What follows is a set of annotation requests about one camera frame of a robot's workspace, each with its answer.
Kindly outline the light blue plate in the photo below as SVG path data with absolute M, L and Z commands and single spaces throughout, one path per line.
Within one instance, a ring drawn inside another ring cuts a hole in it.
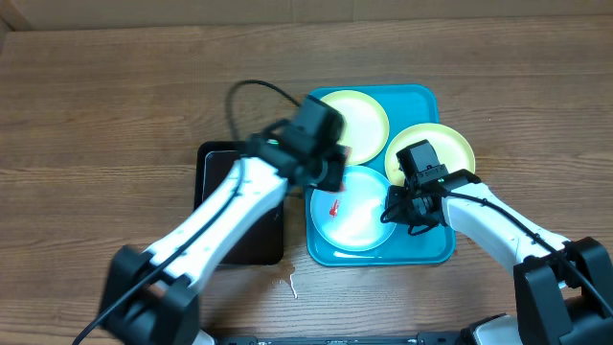
M 317 232 L 332 246 L 352 252 L 374 249 L 386 242 L 397 225 L 383 223 L 389 180 L 364 166 L 345 169 L 339 192 L 314 190 L 309 211 Z

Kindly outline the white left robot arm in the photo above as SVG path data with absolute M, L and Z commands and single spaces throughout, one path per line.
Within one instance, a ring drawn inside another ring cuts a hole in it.
M 112 259 L 90 328 L 124 344 L 213 344 L 200 325 L 199 295 L 220 262 L 294 186 L 337 192 L 346 149 L 344 122 L 281 120 L 250 136 L 241 157 L 193 213 L 142 253 Z

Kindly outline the yellow plate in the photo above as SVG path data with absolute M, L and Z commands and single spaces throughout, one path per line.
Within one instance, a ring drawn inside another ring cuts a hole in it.
M 405 180 L 396 153 L 422 140 L 427 140 L 431 144 L 439 161 L 446 165 L 450 173 L 461 169 L 475 173 L 476 158 L 464 136 L 449 126 L 433 123 L 418 124 L 402 130 L 386 150 L 384 168 L 388 180 L 393 185 L 401 186 Z
M 350 149 L 348 165 L 366 163 L 383 150 L 390 124 L 386 111 L 373 97 L 359 91 L 339 90 L 324 96 L 321 101 L 344 118 L 339 144 Z

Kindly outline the teal plastic tray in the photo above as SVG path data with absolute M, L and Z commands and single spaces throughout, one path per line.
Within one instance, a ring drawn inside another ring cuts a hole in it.
M 439 110 L 434 94 L 419 84 L 381 84 L 354 86 L 353 91 L 373 97 L 386 111 L 390 135 L 421 123 L 437 123 Z M 438 265 L 451 257 L 456 235 L 438 226 L 421 235 L 408 234 L 406 225 L 396 227 L 382 245 L 364 252 L 340 250 L 316 230 L 311 217 L 313 190 L 305 191 L 306 247 L 310 256 L 324 266 Z

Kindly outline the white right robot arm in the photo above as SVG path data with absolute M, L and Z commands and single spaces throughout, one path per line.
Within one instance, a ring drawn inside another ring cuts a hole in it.
M 452 191 L 394 186 L 381 217 L 410 234 L 439 225 L 464 234 L 513 278 L 515 315 L 500 314 L 461 332 L 463 344 L 610 344 L 612 262 L 591 237 L 578 241 L 521 216 L 483 183 Z

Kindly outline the black water tray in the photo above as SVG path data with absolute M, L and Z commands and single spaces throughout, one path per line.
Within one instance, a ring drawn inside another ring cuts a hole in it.
M 193 209 L 220 185 L 243 146 L 231 141 L 203 143 L 197 151 Z M 222 259 L 221 265 L 275 265 L 284 255 L 284 203 L 257 220 Z

